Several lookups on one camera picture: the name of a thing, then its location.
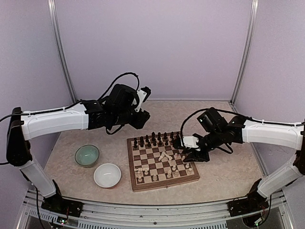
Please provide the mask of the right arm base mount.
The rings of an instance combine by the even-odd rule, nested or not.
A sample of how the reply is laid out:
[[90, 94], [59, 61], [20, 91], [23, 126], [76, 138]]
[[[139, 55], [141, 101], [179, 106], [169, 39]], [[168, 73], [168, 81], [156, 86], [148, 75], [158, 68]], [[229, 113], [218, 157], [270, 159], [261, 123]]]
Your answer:
[[229, 201], [227, 203], [231, 217], [240, 216], [268, 208], [269, 204], [265, 198], [244, 198]]

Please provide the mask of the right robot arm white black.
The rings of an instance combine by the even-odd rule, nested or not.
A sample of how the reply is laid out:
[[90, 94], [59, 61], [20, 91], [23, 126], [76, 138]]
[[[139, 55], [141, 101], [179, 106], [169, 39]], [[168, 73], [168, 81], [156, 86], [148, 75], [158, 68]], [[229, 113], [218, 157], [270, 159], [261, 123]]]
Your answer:
[[244, 208], [247, 211], [255, 211], [275, 191], [304, 177], [304, 122], [271, 122], [238, 113], [232, 113], [233, 118], [227, 121], [221, 113], [223, 110], [211, 107], [197, 110], [190, 115], [199, 115], [197, 120], [207, 134], [185, 136], [180, 133], [177, 142], [188, 154], [186, 161], [207, 162], [209, 153], [215, 149], [232, 154], [232, 143], [249, 143], [265, 146], [266, 149], [287, 149], [292, 153], [281, 167], [253, 184], [244, 200]]

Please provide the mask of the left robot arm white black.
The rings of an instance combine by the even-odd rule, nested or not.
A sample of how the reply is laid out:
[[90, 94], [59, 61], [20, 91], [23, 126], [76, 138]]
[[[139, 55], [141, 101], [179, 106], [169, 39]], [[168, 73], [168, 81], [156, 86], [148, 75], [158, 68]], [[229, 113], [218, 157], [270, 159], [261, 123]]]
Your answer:
[[45, 173], [39, 162], [31, 154], [30, 141], [45, 135], [58, 134], [70, 130], [93, 130], [105, 128], [121, 130], [125, 125], [142, 129], [150, 114], [141, 105], [150, 96], [149, 87], [133, 89], [124, 84], [116, 84], [110, 94], [97, 100], [81, 100], [63, 108], [24, 112], [16, 107], [7, 117], [10, 119], [7, 132], [7, 164], [17, 167], [37, 188], [45, 202], [56, 212], [62, 212], [67, 202], [60, 189]]

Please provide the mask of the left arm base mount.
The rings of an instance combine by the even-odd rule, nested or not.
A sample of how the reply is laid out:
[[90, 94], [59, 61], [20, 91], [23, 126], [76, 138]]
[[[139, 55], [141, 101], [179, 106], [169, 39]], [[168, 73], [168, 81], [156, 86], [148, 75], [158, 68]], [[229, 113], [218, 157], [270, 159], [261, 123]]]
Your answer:
[[68, 217], [80, 217], [83, 203], [69, 199], [44, 199], [42, 209], [66, 215]]

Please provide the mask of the wooden chess board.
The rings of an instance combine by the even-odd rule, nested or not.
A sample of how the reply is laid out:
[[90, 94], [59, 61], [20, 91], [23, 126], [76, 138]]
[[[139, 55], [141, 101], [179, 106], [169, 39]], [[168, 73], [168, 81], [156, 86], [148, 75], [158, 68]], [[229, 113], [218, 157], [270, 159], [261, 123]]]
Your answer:
[[[187, 174], [185, 165], [187, 163], [183, 162], [185, 155], [182, 153], [182, 150], [171, 149], [165, 150], [165, 147], [153, 148], [153, 149], [138, 149], [132, 150], [131, 139], [127, 139], [127, 150], [128, 150], [128, 159], [129, 159], [129, 171], [131, 177], [132, 190], [134, 192], [148, 191], [159, 188], [166, 188], [170, 186], [182, 185], [190, 182], [195, 182], [200, 179], [199, 172], [196, 168], [196, 165], [193, 162], [189, 162], [192, 167], [192, 173]], [[161, 152], [165, 151], [168, 155], [172, 156], [172, 161], [169, 162], [165, 157], [161, 161], [158, 161]], [[174, 154], [178, 154], [178, 158], [174, 159]], [[167, 171], [172, 170], [173, 166], [177, 166], [179, 170], [179, 176], [172, 177], [168, 179], [166, 177]], [[135, 168], [146, 168], [150, 170], [148, 174], [145, 175], [143, 172], [140, 174], [143, 176], [143, 182], [137, 183], [137, 176], [139, 175], [134, 171]], [[153, 181], [153, 175], [157, 175], [157, 181]]]

